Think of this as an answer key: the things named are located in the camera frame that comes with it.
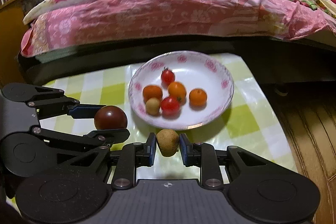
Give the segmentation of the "dark bed frame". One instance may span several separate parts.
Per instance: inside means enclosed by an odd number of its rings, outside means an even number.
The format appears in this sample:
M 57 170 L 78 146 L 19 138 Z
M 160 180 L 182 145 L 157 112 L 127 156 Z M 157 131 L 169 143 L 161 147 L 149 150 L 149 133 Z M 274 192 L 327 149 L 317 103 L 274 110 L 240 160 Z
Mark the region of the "dark bed frame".
M 34 57 L 18 55 L 29 84 L 122 65 L 145 63 L 164 53 L 194 51 L 240 56 L 264 84 L 335 81 L 335 47 L 310 39 L 283 41 L 266 36 L 220 38 L 182 35 L 73 46 Z

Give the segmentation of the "dark purple tomato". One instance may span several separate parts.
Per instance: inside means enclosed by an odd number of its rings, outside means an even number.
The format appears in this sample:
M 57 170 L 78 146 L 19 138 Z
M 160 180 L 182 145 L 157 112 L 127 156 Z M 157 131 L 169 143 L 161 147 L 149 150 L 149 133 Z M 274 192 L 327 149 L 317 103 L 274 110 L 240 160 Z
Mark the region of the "dark purple tomato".
M 94 125 L 98 130 L 127 128 L 127 116 L 117 106 L 104 106 L 94 116 Z

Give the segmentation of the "red cherry tomato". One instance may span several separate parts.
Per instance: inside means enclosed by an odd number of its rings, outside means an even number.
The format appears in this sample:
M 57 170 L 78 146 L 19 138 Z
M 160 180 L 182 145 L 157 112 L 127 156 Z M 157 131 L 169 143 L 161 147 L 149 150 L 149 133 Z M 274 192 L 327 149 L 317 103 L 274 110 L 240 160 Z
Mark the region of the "red cherry tomato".
M 174 97 L 168 96 L 162 100 L 161 110 L 164 116 L 177 115 L 180 111 L 180 104 Z
M 161 73 L 161 81 L 165 86 L 169 86 L 175 81 L 175 74 L 169 68 L 164 68 Z

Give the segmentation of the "white floral plate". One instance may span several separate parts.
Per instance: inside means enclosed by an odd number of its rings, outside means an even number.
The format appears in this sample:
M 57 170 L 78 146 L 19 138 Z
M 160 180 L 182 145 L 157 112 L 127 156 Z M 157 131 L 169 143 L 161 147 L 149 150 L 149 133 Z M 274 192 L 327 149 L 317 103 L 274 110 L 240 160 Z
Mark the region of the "white floral plate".
M 147 124 L 179 131 L 219 118 L 234 90 L 231 73 L 220 61 L 204 53 L 176 51 L 141 65 L 129 83 L 128 99 Z

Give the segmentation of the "orange tangerine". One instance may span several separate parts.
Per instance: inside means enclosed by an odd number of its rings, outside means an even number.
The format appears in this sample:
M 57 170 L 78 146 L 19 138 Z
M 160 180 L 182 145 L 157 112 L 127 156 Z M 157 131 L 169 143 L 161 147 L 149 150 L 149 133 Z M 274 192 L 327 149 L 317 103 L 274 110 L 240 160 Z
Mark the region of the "orange tangerine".
M 200 88 L 193 89 L 189 93 L 189 103 L 195 107 L 202 107 L 207 103 L 207 93 Z
M 183 103 L 185 101 L 187 91 L 182 83 L 174 81 L 169 84 L 167 90 L 169 96 L 174 97 L 178 102 Z
M 142 96 L 145 102 L 151 98 L 157 98 L 159 101 L 162 100 L 163 91 L 158 85 L 147 85 L 143 88 Z

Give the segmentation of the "green checkered tablecloth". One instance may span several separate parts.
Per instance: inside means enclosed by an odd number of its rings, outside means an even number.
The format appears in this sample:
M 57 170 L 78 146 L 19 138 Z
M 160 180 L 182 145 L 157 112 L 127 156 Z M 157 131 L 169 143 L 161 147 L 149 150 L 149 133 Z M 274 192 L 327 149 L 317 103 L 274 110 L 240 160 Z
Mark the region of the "green checkered tablecloth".
M 151 117 L 145 111 L 142 91 L 160 85 L 169 68 L 188 92 L 207 93 L 203 109 L 184 104 L 179 117 Z M 274 111 L 246 63 L 239 56 L 222 53 L 170 52 L 147 64 L 132 64 L 57 79 L 48 87 L 64 90 L 82 103 L 115 105 L 126 113 L 129 142 L 142 142 L 149 133 L 170 128 L 186 133 L 192 142 L 206 142 L 216 149 L 237 145 L 288 169 L 295 170 L 288 141 Z

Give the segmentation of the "wooden side cabinet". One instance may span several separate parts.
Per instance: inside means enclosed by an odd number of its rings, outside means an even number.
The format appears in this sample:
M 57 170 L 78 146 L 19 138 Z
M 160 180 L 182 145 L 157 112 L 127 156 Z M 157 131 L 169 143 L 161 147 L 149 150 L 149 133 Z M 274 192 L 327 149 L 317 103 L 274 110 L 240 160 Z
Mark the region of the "wooden side cabinet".
M 17 61 L 23 35 L 29 29 L 23 24 L 23 1 L 9 0 L 1 5 L 1 86 L 12 82 L 24 82 Z

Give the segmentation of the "brown longan fruit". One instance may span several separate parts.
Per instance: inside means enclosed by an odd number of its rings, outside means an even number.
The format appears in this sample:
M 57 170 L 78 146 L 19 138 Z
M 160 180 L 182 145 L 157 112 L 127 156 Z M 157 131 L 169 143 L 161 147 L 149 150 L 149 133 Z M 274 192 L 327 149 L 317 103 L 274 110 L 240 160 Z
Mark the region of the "brown longan fruit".
M 163 129 L 156 135 L 157 143 L 161 151 L 162 156 L 173 156 L 179 146 L 179 135 L 171 129 Z
M 150 98 L 146 101 L 145 107 L 147 114 L 157 116 L 161 108 L 161 101 L 158 98 Z

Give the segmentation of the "pink floral bed sheet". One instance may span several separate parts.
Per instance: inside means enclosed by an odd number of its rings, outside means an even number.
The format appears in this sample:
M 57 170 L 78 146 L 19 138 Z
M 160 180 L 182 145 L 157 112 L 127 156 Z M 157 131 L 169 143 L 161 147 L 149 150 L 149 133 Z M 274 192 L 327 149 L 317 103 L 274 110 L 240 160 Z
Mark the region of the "pink floral bed sheet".
M 307 36 L 335 45 L 335 19 L 288 0 L 66 0 L 41 3 L 24 18 L 21 53 L 172 35 Z

